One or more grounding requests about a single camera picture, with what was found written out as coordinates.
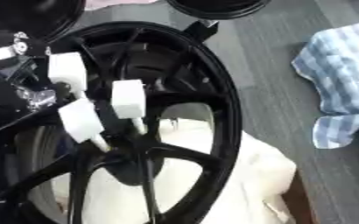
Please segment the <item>checkered cloth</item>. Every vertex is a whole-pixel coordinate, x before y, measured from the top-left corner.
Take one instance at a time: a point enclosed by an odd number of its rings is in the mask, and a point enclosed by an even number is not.
[[[292,65],[314,83],[328,114],[314,125],[314,145],[350,144],[359,130],[359,24],[316,33]]]

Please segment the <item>floor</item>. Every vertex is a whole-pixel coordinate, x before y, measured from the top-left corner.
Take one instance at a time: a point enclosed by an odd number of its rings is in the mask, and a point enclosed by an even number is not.
[[[162,1],[87,12],[74,29],[119,20],[184,29],[195,18]],[[236,82],[244,130],[299,165],[320,224],[359,224],[359,140],[339,150],[313,147],[320,99],[290,61],[315,32],[356,22],[359,0],[272,0],[253,16],[221,22],[207,42]]]

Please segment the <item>black wheel hub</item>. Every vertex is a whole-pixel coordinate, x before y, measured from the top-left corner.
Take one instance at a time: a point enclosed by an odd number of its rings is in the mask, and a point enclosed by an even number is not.
[[[38,131],[41,136],[48,135],[45,129],[61,129],[61,125],[57,108],[51,107],[0,126],[0,214],[9,214],[7,217],[0,215],[0,223],[7,223],[8,218],[12,223],[28,224],[58,221],[37,209],[35,200],[27,195],[43,191],[41,186],[47,185],[46,181],[64,173],[70,173],[71,177],[67,221],[82,223],[81,212],[88,182],[100,168],[108,169],[124,183],[142,186],[148,223],[199,223],[227,182],[241,141],[240,102],[222,63],[203,44],[185,33],[149,23],[89,27],[56,41],[52,49],[55,53],[81,53],[88,68],[88,98],[95,101],[103,120],[104,137],[113,145],[117,144],[119,150],[105,154],[91,143],[76,145],[75,148],[70,146],[72,149],[59,157],[34,166],[23,178],[10,178],[10,170],[16,169],[6,162],[8,157],[18,158],[20,151],[29,150],[34,151],[33,155],[45,154],[43,148],[55,154],[55,147],[45,146],[49,143],[37,140],[38,135],[32,135],[35,148],[18,145],[15,137],[36,129],[43,129]],[[129,121],[119,120],[108,105],[110,82],[127,79],[141,79],[144,83],[147,96],[144,123],[148,127],[144,136],[134,134]],[[27,62],[9,81],[31,89],[47,86],[46,61]],[[211,110],[214,141],[209,154],[162,143],[159,139],[159,120],[164,118],[164,112],[184,103],[203,104]],[[202,174],[183,199],[169,211],[161,213],[153,179],[167,158],[198,164]]]

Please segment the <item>white foam block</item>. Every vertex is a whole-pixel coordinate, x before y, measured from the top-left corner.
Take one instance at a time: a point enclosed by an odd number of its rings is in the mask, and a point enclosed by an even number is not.
[[[111,106],[121,119],[145,116],[145,92],[141,80],[113,81]]]
[[[50,55],[48,77],[52,83],[69,84],[74,94],[87,90],[87,69],[78,52]]]
[[[104,131],[95,106],[87,99],[80,99],[59,109],[65,131],[77,143],[85,142]]]

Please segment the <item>wheel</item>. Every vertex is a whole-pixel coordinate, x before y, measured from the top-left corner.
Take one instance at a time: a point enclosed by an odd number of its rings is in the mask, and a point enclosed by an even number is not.
[[[55,41],[52,49],[82,54],[88,98],[105,127],[102,135],[115,149],[103,153],[91,143],[73,142],[55,107],[0,125],[0,214],[9,214],[0,215],[0,223],[82,223],[88,182],[100,169],[127,186],[141,187],[147,223],[199,223],[227,182],[241,140],[240,102],[222,63],[183,32],[140,22],[89,27]],[[109,106],[110,83],[127,79],[144,83],[148,133],[143,136]],[[33,90],[46,87],[46,61],[28,61],[9,81]],[[162,120],[178,117],[209,120],[209,152],[162,141]],[[201,175],[178,203],[162,212],[153,184],[171,158],[198,165]],[[70,177],[66,207],[53,190],[53,179],[63,174]]]

